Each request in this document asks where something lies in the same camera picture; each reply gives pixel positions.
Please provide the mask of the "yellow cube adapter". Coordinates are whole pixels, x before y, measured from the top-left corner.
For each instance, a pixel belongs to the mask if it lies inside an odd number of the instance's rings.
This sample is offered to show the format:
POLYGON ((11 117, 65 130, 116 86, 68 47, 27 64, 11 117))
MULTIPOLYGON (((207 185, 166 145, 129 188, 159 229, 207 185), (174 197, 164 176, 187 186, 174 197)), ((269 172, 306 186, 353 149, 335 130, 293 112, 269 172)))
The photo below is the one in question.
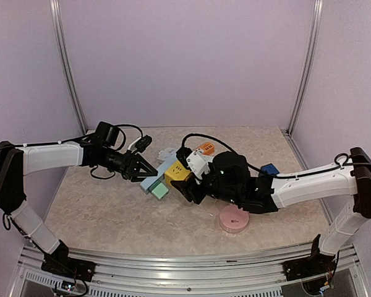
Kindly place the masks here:
POLYGON ((164 179, 169 186, 172 181, 187 181, 191 171, 184 168, 180 161, 175 161, 164 173, 164 179))

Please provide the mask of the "blue cube adapter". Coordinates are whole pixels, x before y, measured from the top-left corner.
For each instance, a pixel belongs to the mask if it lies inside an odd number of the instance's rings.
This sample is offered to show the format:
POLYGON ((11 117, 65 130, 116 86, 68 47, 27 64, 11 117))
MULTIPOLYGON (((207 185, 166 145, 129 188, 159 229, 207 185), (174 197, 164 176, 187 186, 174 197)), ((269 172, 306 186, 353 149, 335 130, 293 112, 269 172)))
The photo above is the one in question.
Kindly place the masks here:
POLYGON ((276 176, 279 174, 279 170, 276 168, 276 166, 272 163, 269 163, 267 165, 263 165, 260 168, 261 172, 259 172, 259 176, 267 176, 267 175, 272 175, 276 176))

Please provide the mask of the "light green plug adapter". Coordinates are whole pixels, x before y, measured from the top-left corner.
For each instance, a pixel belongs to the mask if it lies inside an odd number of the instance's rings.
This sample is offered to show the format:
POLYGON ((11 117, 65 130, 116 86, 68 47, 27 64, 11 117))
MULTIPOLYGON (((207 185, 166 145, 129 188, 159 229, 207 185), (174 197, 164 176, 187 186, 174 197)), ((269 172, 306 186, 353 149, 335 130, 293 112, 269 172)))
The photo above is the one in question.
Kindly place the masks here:
POLYGON ((162 182, 158 182, 153 185, 150 192, 156 199, 161 200, 169 193, 169 189, 162 182))

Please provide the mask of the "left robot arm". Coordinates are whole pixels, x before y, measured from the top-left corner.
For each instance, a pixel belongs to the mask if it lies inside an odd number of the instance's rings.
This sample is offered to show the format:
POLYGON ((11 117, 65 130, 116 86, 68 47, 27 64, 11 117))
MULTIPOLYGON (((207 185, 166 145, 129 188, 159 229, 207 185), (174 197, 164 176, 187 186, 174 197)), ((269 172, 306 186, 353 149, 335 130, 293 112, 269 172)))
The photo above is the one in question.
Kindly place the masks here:
POLYGON ((61 275, 74 269, 68 247, 45 225, 28 203, 25 177, 61 168, 102 167, 132 183, 158 174, 141 153, 152 138, 141 133, 122 153, 115 144, 122 125, 104 121, 91 134, 70 140, 42 144, 0 143, 0 209, 8 220, 44 255, 45 261, 61 275))

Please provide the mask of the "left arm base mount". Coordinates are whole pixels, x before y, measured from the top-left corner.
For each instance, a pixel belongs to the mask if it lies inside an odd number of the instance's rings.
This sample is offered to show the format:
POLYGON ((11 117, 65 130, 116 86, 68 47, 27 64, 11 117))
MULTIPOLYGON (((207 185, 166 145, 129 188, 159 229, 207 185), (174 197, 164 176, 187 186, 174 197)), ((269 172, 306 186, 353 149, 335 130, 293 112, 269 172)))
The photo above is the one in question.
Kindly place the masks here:
POLYGON ((62 277, 90 282, 95 273, 96 264, 92 261, 65 257, 64 260, 55 259, 50 254, 44 255, 41 269, 62 277))

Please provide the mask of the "light blue power strip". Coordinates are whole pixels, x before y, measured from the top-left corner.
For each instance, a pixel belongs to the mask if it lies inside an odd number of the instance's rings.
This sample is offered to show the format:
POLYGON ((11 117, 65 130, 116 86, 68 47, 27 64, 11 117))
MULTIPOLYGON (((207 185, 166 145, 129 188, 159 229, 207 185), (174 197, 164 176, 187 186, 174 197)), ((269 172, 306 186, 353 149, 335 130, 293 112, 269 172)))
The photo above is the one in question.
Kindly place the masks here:
POLYGON ((167 160, 162 162, 157 168, 156 176, 149 176, 140 183, 140 188, 145 194, 151 193, 156 183, 160 183, 164 179, 165 171, 177 160, 175 154, 172 154, 167 160))

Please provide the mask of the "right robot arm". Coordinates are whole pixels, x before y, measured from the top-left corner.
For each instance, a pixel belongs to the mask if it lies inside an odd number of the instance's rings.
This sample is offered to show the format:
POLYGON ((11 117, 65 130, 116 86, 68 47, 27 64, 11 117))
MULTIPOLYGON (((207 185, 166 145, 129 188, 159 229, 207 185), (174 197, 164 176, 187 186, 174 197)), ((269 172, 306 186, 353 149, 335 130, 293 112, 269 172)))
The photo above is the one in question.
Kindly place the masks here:
POLYGON ((359 147, 349 155, 336 156, 335 162, 314 170, 293 174, 250 174, 245 156, 225 151, 214 157, 187 147, 176 158, 192 177, 172 183, 189 202, 200 204, 206 196, 236 205, 239 209, 265 214, 305 201, 333 196, 351 196, 328 231, 314 239, 304 270, 318 274, 333 260, 340 247, 367 221, 371 220, 371 159, 359 147))

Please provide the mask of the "long white power strip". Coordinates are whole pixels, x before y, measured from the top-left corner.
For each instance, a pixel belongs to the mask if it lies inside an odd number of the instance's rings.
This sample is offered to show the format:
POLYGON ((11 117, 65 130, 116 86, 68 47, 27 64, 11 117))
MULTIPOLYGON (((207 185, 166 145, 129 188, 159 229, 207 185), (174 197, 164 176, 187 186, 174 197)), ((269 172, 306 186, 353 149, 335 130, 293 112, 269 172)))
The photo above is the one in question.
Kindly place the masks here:
POLYGON ((167 147, 163 150, 161 150, 159 153, 158 153, 158 156, 157 156, 157 162, 159 164, 162 164, 163 162, 165 162, 172 154, 176 153, 177 149, 176 148, 171 148, 171 147, 167 147))

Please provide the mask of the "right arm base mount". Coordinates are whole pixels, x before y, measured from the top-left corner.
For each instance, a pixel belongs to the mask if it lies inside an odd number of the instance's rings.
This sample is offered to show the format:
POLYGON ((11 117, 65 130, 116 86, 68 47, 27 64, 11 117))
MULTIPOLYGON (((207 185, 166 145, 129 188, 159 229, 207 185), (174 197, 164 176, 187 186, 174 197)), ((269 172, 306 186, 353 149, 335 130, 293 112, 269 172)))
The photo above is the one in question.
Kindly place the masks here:
POLYGON ((292 281, 332 272, 335 266, 335 256, 324 255, 318 247, 313 247, 309 256, 284 262, 283 270, 286 280, 292 281))

